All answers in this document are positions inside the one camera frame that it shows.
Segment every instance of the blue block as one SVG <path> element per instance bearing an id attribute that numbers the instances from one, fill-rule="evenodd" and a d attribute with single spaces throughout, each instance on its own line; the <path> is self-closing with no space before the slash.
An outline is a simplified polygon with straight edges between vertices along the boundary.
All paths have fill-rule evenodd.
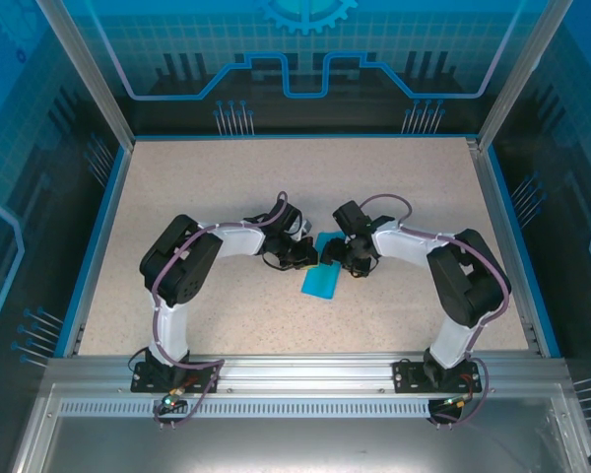
<path id="1" fill-rule="evenodd" d="M 326 243 L 333 238 L 345 238 L 342 232 L 335 232 L 333 234 L 319 234 L 315 242 L 315 249 L 321 255 Z M 319 266 L 306 271 L 304 284 L 302 285 L 302 292 L 310 294 L 322 299 L 333 299 L 335 294 L 335 286 L 337 286 L 337 278 L 342 269 L 338 262 L 334 262 L 332 266 L 327 264 L 320 264 Z"/>

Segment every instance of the enclosure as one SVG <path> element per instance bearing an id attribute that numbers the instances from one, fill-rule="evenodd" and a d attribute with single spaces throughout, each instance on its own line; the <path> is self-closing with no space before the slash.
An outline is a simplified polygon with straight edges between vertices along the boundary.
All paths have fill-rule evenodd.
<path id="1" fill-rule="evenodd" d="M 395 392 L 444 319 L 424 268 L 324 299 L 233 256 L 190 305 L 216 392 L 160 433 L 141 259 L 281 190 L 313 237 L 381 192 L 482 234 L 512 297 L 472 424 Z M 0 433 L 0 471 L 591 471 L 591 0 L 0 2 Z"/>

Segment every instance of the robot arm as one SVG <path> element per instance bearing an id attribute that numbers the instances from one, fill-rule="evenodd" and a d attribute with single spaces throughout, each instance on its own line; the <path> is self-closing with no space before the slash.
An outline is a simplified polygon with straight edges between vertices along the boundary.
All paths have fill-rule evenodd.
<path id="1" fill-rule="evenodd" d="M 480 320 L 493 314 L 503 303 L 498 281 L 481 261 L 457 245 L 399 227 L 391 217 L 382 216 L 373 221 L 354 201 L 340 207 L 333 217 L 348 239 L 329 241 L 321 256 L 322 263 L 339 261 L 355 277 L 367 277 L 381 257 L 403 259 L 430 270 L 447 314 L 425 353 L 425 374 L 433 385 L 438 385 L 448 370 L 464 361 L 482 328 Z M 441 235 L 477 250 L 497 269 L 510 291 L 505 274 L 479 233 L 465 230 L 458 235 Z"/>
<path id="2" fill-rule="evenodd" d="M 283 206 L 279 200 L 269 214 L 262 214 L 244 222 L 257 223 L 277 215 Z M 164 266 L 188 238 L 209 227 L 186 215 L 173 219 L 151 247 L 140 264 L 145 287 L 150 291 Z M 287 204 L 278 220 L 260 228 L 221 226 L 200 236 L 164 276 L 158 292 L 164 304 L 158 317 L 158 334 L 164 351 L 174 360 L 183 362 L 188 356 L 186 324 L 189 302 L 201 290 L 206 277 L 218 258 L 271 253 L 278 258 L 277 269 L 300 269 L 317 265 L 313 239 L 306 236 L 311 225 L 301 212 Z M 147 355 L 164 366 L 171 366 L 152 340 Z"/>

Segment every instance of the gear icon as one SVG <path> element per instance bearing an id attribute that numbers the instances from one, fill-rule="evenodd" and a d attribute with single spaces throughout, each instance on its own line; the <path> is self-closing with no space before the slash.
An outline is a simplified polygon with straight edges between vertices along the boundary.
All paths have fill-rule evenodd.
<path id="1" fill-rule="evenodd" d="M 37 31 L 34 0 L 0 0 L 0 26 L 16 46 L 25 47 Z"/>
<path id="2" fill-rule="evenodd" d="M 308 34 L 335 28 L 337 20 L 346 20 L 348 10 L 357 7 L 357 0 L 258 0 L 258 6 L 265 12 L 265 20 L 273 20 L 276 28 Z"/>

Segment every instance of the speckled tabletop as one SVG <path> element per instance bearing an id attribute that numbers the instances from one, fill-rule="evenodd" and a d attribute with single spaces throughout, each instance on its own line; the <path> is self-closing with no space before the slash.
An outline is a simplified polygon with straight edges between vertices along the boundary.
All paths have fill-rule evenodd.
<path id="1" fill-rule="evenodd" d="M 414 204 L 408 225 L 474 228 L 498 253 L 464 138 L 138 142 L 80 354 L 130 354 L 149 343 L 152 311 L 138 265 L 173 217 L 254 216 L 283 189 L 313 235 L 338 231 L 331 214 L 343 203 L 394 192 Z M 372 217 L 404 211 L 383 200 L 366 210 Z M 400 260 L 381 260 L 366 279 L 342 272 L 332 301 L 303 294 L 304 276 L 273 271 L 260 257 L 218 260 L 191 303 L 191 353 L 421 351 L 445 316 L 429 272 Z M 514 301 L 477 348 L 527 348 Z"/>

